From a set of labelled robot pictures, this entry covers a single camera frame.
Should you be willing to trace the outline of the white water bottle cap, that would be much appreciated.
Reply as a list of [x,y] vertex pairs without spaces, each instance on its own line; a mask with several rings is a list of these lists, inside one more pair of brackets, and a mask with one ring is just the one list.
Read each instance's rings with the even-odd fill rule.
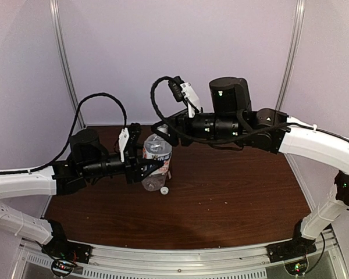
[[168,126],[166,124],[163,124],[158,127],[158,131],[167,134],[168,133]]

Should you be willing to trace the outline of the clear water bottle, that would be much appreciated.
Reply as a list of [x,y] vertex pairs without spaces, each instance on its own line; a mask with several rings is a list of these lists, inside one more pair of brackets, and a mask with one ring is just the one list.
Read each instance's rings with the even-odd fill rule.
[[142,180],[143,187],[149,191],[158,191],[165,186],[168,177],[170,160],[172,157],[172,146],[160,135],[151,134],[145,141],[143,146],[143,158],[154,160],[161,163],[152,164],[146,167],[145,170],[156,168],[148,177]]

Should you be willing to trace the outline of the white tea bottle cap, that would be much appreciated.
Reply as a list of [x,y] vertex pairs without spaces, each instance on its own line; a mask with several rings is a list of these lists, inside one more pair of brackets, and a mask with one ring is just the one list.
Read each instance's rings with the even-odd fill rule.
[[160,192],[162,195],[167,195],[169,193],[169,189],[168,189],[168,187],[162,187],[160,189]]

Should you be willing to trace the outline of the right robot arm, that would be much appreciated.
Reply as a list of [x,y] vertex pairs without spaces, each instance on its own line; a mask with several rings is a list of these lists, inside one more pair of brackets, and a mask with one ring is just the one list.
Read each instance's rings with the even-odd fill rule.
[[[175,100],[186,109],[164,116],[155,99],[161,82],[167,82]],[[270,153],[297,155],[338,170],[327,199],[295,227],[287,252],[297,257],[309,243],[349,209],[349,138],[304,123],[279,110],[252,110],[247,81],[221,77],[209,83],[213,112],[205,113],[199,97],[189,83],[180,77],[161,77],[150,90],[150,100],[161,124],[168,126],[164,139],[173,146],[194,142],[212,148],[246,146]]]

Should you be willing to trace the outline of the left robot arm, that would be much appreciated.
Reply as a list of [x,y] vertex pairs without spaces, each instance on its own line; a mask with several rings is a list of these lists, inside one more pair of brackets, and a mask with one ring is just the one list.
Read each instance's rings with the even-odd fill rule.
[[129,184],[140,182],[163,166],[160,160],[139,156],[140,134],[139,127],[124,128],[118,139],[120,151],[112,154],[100,143],[98,132],[87,128],[69,138],[70,155],[66,160],[35,170],[0,171],[0,229],[38,242],[59,258],[68,257],[72,253],[72,243],[67,240],[60,223],[36,219],[12,209],[3,199],[71,195],[101,178],[121,174]]

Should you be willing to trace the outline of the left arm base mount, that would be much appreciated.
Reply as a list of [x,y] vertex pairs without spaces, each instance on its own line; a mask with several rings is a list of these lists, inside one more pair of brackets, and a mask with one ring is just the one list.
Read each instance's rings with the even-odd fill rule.
[[62,225],[54,220],[48,220],[52,228],[52,239],[45,245],[43,250],[50,256],[66,259],[68,261],[89,263],[92,246],[69,241]]

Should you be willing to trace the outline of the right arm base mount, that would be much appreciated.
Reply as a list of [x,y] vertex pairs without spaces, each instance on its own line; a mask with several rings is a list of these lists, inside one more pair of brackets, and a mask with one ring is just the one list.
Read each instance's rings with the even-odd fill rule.
[[315,240],[302,237],[302,220],[298,221],[294,227],[291,240],[269,244],[266,246],[267,254],[271,263],[294,259],[316,252]]

